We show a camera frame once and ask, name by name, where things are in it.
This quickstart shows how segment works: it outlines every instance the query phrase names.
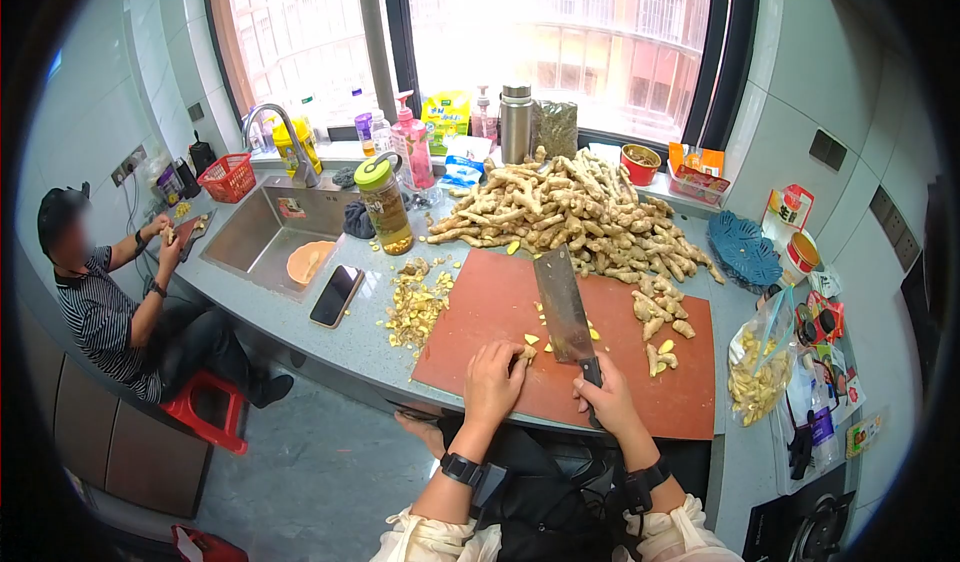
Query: orange bowl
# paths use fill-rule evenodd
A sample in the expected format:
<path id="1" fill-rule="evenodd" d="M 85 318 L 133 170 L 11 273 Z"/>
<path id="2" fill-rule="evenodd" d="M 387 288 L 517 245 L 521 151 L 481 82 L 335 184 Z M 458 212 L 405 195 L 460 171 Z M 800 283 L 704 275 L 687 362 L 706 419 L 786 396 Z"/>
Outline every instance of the orange bowl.
<path id="1" fill-rule="evenodd" d="M 318 268 L 324 265 L 324 259 L 334 245 L 332 241 L 314 241 L 296 248 L 296 251 L 287 258 L 287 274 L 294 282 L 308 284 L 313 279 L 313 275 L 317 274 Z M 311 269 L 310 256 L 314 252 L 319 254 L 319 260 Z"/>
<path id="2" fill-rule="evenodd" d="M 664 160 L 650 148 L 631 144 L 620 148 L 620 163 L 627 168 L 631 183 L 648 186 L 654 182 L 654 176 Z"/>

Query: man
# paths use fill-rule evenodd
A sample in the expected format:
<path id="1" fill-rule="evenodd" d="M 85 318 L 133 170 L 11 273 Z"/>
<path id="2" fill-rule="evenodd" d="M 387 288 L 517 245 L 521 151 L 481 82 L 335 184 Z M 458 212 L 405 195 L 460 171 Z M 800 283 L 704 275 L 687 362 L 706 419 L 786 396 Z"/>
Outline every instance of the man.
<path id="1" fill-rule="evenodd" d="M 251 367 L 222 311 L 194 304 L 163 311 L 180 260 L 179 238 L 171 244 L 161 240 L 159 268 L 142 303 L 110 278 L 109 272 L 140 255 L 163 229 L 173 227 L 166 214 L 116 245 L 94 247 L 83 222 L 89 206 L 85 192 L 51 189 L 40 203 L 36 230 L 43 254 L 54 264 L 63 318 L 80 350 L 104 374 L 150 403 L 173 400 L 202 367 L 235 383 L 257 407 L 290 391 L 292 376 L 270 380 Z"/>

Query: glass jar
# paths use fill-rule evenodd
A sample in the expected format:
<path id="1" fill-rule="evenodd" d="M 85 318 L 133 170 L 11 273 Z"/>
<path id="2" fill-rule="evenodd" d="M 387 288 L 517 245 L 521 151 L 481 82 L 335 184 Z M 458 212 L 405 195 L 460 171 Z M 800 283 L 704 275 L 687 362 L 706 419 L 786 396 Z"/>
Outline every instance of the glass jar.
<path id="1" fill-rule="evenodd" d="M 353 179 L 360 189 L 360 199 L 366 206 L 383 251 L 400 256 L 414 246 L 414 232 L 407 220 L 407 210 L 403 208 L 403 195 L 397 185 L 395 169 L 390 165 L 391 158 L 400 160 L 394 152 L 369 158 L 353 173 Z"/>

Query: faucet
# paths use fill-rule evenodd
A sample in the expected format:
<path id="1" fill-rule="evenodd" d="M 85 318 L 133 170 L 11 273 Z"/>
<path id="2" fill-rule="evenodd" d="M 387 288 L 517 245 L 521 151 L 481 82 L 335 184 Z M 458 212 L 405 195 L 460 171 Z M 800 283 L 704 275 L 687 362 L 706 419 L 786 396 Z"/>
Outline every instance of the faucet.
<path id="1" fill-rule="evenodd" d="M 293 123 L 290 121 L 290 116 L 287 115 L 287 112 L 283 110 L 277 104 L 260 104 L 256 108 L 253 108 L 246 116 L 246 120 L 243 123 L 243 131 L 241 133 L 241 138 L 243 142 L 243 148 L 246 150 L 250 147 L 250 138 L 248 133 L 250 132 L 250 124 L 254 123 L 254 118 L 257 117 L 258 113 L 263 112 L 264 110 L 272 110 L 279 114 L 280 119 L 283 120 L 283 126 L 287 128 L 287 135 L 290 136 L 290 140 L 294 144 L 294 153 L 296 154 L 296 171 L 294 171 L 293 183 L 294 186 L 313 188 L 320 183 L 320 178 L 317 177 L 317 171 L 313 169 L 313 164 L 310 162 L 310 159 L 306 157 L 306 151 L 301 145 L 300 140 L 297 138 L 297 131 L 294 129 Z"/>

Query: pile of ginger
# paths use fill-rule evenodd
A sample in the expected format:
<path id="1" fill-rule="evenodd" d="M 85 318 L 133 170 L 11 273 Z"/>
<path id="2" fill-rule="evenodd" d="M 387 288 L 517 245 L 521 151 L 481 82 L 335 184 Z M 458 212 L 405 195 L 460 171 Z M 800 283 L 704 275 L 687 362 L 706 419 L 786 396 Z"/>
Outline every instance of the pile of ginger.
<path id="1" fill-rule="evenodd" d="M 587 148 L 573 160 L 547 161 L 543 147 L 522 164 L 495 168 L 487 158 L 484 166 L 485 185 L 450 189 L 462 199 L 429 227 L 428 243 L 462 239 L 472 247 L 507 245 L 508 253 L 523 248 L 534 256 L 567 243 L 582 276 L 594 272 L 636 285 L 633 313 L 644 323 L 644 340 L 675 320 L 681 321 L 675 329 L 684 328 L 678 332 L 693 336 L 683 322 L 684 294 L 670 278 L 684 282 L 701 264 L 714 280 L 725 280 L 674 226 L 669 204 L 650 196 L 640 201 L 624 166 L 607 164 Z"/>

